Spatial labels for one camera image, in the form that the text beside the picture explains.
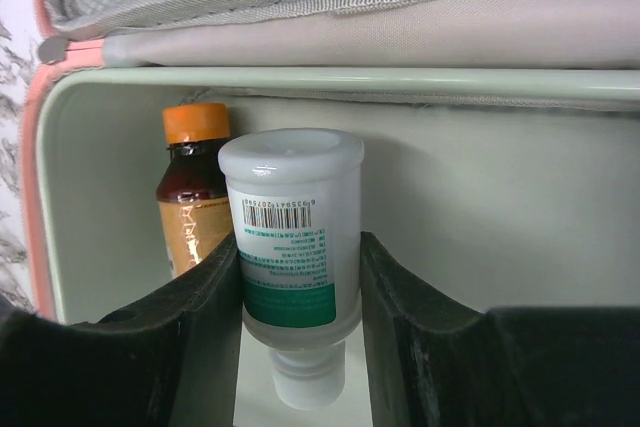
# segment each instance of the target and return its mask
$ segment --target brown label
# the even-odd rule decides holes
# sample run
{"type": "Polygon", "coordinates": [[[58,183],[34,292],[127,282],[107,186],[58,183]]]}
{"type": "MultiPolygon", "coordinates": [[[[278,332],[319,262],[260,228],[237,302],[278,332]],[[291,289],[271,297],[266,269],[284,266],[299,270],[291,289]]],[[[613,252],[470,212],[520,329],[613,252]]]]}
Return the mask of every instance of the brown label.
{"type": "Polygon", "coordinates": [[[198,265],[233,230],[228,197],[158,204],[174,277],[198,265]]]}

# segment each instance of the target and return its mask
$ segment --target barcode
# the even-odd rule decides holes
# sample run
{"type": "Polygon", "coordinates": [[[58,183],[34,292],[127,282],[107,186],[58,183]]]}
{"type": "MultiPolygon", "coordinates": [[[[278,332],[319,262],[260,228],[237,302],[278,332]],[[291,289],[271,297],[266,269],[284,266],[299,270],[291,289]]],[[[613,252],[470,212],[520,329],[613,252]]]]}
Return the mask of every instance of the barcode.
{"type": "Polygon", "coordinates": [[[263,229],[306,229],[311,227],[311,206],[256,207],[244,204],[244,223],[263,229]]]}

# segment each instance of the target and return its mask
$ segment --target green label stripe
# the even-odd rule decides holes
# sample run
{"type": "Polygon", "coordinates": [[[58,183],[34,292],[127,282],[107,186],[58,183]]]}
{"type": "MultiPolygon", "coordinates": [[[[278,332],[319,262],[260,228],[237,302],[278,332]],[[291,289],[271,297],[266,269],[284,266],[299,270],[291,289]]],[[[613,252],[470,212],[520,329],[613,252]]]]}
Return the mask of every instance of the green label stripe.
{"type": "Polygon", "coordinates": [[[276,327],[317,327],[336,319],[333,284],[306,290],[280,290],[244,282],[244,305],[251,317],[276,327]]]}

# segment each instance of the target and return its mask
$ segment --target bottle neck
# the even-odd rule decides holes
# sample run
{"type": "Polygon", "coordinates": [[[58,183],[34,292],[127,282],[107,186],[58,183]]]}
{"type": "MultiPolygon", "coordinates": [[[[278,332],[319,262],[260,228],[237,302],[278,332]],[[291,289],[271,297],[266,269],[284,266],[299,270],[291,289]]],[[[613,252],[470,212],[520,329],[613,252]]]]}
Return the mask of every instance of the bottle neck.
{"type": "Polygon", "coordinates": [[[200,140],[198,142],[183,142],[170,144],[169,154],[171,159],[176,157],[188,157],[193,155],[217,154],[229,139],[200,140]]]}

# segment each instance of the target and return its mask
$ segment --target storage case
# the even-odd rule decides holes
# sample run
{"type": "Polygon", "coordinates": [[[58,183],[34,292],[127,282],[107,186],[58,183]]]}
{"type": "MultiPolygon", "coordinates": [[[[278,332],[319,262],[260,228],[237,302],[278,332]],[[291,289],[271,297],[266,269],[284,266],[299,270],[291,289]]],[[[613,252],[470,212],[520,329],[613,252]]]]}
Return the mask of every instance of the storage case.
{"type": "MultiPolygon", "coordinates": [[[[363,227],[466,305],[640,300],[638,0],[35,1],[21,166],[47,317],[95,321],[170,280],[161,110],[194,100],[227,103],[234,135],[362,137],[363,227]]],[[[316,420],[274,408],[245,335],[238,425],[368,425],[361,335],[316,420]]]]}

